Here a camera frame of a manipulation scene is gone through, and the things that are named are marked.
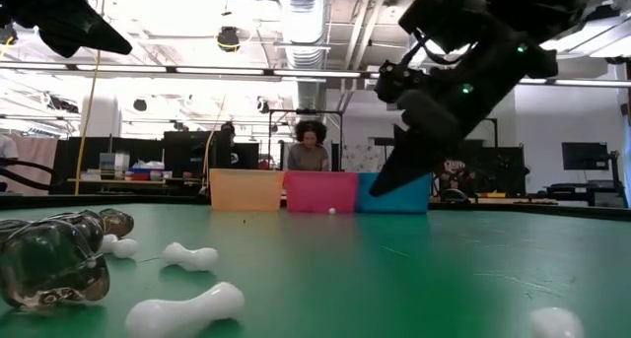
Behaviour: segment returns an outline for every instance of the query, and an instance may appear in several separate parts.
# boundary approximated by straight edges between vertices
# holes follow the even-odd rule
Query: black cable
[[[21,175],[18,175],[8,169],[5,169],[4,167],[6,166],[24,166],[24,167],[29,167],[29,168],[34,168],[34,169],[40,169],[43,170],[47,173],[50,174],[50,183],[49,184],[44,184],[44,183],[40,183],[40,182],[36,182],[33,180],[30,180],[28,178],[25,178]],[[26,185],[28,187],[31,187],[33,189],[37,189],[37,190],[50,190],[52,188],[55,188],[59,185],[61,185],[63,183],[63,179],[61,178],[61,175],[59,175],[58,172],[56,172],[54,169],[50,169],[46,166],[42,166],[42,165],[38,165],[35,163],[31,163],[31,162],[25,162],[25,161],[19,161],[19,160],[10,160],[10,159],[5,159],[5,158],[1,158],[0,157],[0,175],[4,175],[6,177],[8,177],[9,179],[15,180],[23,185]]]

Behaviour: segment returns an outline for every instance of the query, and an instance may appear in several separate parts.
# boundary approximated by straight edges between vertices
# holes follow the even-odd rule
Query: green table
[[[588,338],[631,331],[627,223],[511,212],[425,217],[116,208],[136,218],[129,237],[142,249],[134,260],[107,259],[112,285],[105,300],[39,316],[2,303],[0,337],[126,337],[125,316],[135,304],[189,299],[218,281],[244,291],[245,311],[200,337],[526,338],[528,313],[545,306],[576,312]],[[217,248],[215,273],[163,268],[155,258],[173,241]]]

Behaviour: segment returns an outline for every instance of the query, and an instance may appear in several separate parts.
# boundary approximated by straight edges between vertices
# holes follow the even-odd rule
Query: plastic bin
[[[359,174],[356,210],[361,213],[425,214],[432,191],[432,175],[427,174],[380,197],[369,194],[378,173]]]
[[[210,169],[210,199],[215,211],[278,211],[284,172]]]
[[[287,211],[328,213],[355,212],[358,174],[329,171],[287,171]]]

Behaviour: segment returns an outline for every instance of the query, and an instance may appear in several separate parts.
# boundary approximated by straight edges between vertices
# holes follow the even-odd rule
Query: computer screen
[[[564,170],[609,170],[604,142],[564,142],[561,147]]]
[[[258,169],[258,144],[238,143],[232,148],[233,169]]]
[[[210,131],[165,132],[165,170],[172,171],[173,177],[182,177],[185,171],[201,176],[208,137]]]

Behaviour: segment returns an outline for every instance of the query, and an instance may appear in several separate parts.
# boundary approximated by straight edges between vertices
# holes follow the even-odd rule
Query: person
[[[296,140],[289,149],[288,170],[328,170],[328,153],[322,146],[326,126],[316,120],[302,120],[296,124]]]
[[[231,121],[228,121],[221,125],[220,131],[230,135],[230,168],[240,169],[242,167],[242,158],[240,157],[239,151],[235,148],[235,136],[237,135],[235,125],[233,125]]]
[[[16,146],[16,142],[9,136],[0,135],[0,158],[7,160],[18,159],[18,146]],[[6,192],[7,187],[8,184],[0,178],[0,192]]]

